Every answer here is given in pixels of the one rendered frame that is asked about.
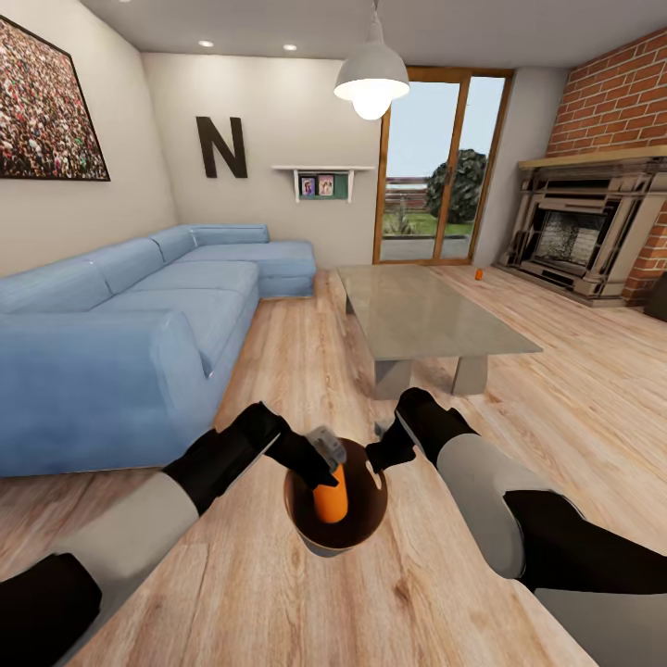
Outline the trash can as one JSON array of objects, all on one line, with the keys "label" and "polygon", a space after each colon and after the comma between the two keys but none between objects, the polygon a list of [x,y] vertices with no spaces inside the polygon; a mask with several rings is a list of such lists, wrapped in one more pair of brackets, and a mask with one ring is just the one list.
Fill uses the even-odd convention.
[{"label": "trash can", "polygon": [[[322,522],[317,517],[315,490],[307,486],[302,476],[287,470],[283,482],[283,500],[290,520],[307,548],[323,558],[341,555],[367,542],[380,529],[388,508],[389,492],[384,470],[375,475],[362,444],[344,437],[337,438],[346,450],[346,463],[341,467],[345,471],[348,511],[341,521]],[[332,458],[322,444],[319,445],[320,455],[324,458],[328,454]]]}]

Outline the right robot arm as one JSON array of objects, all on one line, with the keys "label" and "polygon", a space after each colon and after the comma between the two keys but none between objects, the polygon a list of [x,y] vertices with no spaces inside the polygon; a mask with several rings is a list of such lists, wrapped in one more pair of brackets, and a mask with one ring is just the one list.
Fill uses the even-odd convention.
[{"label": "right robot arm", "polygon": [[599,667],[667,667],[667,556],[590,523],[546,479],[507,457],[428,390],[374,421],[371,471],[433,463],[488,566],[515,579]]}]

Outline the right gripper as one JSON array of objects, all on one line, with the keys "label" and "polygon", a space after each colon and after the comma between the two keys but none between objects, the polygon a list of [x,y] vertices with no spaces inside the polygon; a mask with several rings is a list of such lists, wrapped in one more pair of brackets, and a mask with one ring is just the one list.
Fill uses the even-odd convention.
[{"label": "right gripper", "polygon": [[368,444],[365,452],[369,457],[371,471],[378,472],[384,468],[410,462],[416,458],[413,447],[401,447],[390,435],[388,431],[382,442]]}]

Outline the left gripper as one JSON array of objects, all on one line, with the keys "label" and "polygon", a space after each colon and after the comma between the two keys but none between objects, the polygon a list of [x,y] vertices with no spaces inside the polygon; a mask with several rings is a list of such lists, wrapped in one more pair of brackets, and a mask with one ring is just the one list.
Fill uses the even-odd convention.
[{"label": "left gripper", "polygon": [[339,482],[330,474],[330,466],[326,460],[317,453],[305,436],[297,437],[296,452],[292,458],[281,464],[302,476],[304,482],[312,490],[318,485],[337,487]]}]

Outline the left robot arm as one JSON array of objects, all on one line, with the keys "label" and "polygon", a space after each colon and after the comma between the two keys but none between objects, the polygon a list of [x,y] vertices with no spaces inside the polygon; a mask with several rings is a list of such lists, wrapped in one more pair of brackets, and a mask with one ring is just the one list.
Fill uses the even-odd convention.
[{"label": "left robot arm", "polygon": [[346,463],[325,425],[297,436],[265,401],[222,433],[205,432],[182,458],[0,583],[0,667],[64,667],[262,455],[312,490],[337,487],[319,443]]}]

